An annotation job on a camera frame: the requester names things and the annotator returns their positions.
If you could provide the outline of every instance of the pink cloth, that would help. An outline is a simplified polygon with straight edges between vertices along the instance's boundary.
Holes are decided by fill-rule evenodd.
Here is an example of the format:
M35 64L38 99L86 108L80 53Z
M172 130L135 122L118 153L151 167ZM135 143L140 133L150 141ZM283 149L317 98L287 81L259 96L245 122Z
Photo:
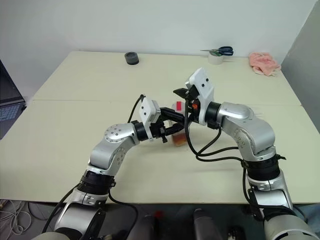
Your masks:
M281 69L273 57L267 52L253 52L249 55L249 63L256 74L275 76Z

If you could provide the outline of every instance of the gray wall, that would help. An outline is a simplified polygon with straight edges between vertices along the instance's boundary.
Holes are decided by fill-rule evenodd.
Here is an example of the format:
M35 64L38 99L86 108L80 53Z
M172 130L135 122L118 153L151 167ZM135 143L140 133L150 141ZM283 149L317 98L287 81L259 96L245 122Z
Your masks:
M285 57L282 71L320 132L320 1Z

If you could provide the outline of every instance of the black tape roll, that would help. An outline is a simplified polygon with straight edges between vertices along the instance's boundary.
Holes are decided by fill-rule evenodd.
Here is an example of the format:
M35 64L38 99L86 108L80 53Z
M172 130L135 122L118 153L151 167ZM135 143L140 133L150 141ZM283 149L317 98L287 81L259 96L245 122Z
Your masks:
M134 51L129 51L125 55L126 63L129 65L136 65L139 63L138 54Z

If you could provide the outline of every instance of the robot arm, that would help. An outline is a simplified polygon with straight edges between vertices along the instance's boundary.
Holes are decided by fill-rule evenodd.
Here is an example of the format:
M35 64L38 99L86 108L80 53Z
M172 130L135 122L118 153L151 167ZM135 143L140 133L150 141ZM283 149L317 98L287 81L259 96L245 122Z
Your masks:
M264 220L266 239L319 239L306 223L292 214L293 204L278 166L281 157L276 154L271 126L245 105L212 102L214 88L203 68L190 76L186 86L187 89L174 92L189 102L190 122L221 128L237 143L250 185L249 204L255 217ZM165 143L166 136L184 128L182 114L159 108L157 102L148 98L143 99L139 112L142 122L116 124L105 131L56 222L55 232L70 239L95 239L105 217L103 206L108 191L115 185L114 176L128 150L147 139L162 138ZM176 124L166 128L166 120Z

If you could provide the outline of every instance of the red label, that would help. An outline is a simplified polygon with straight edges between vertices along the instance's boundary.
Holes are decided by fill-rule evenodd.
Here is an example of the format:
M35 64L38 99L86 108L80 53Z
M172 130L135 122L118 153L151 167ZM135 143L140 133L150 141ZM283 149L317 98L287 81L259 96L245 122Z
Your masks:
M181 106L181 102L180 101L176 102L176 110L177 111L181 111L182 110L182 106Z

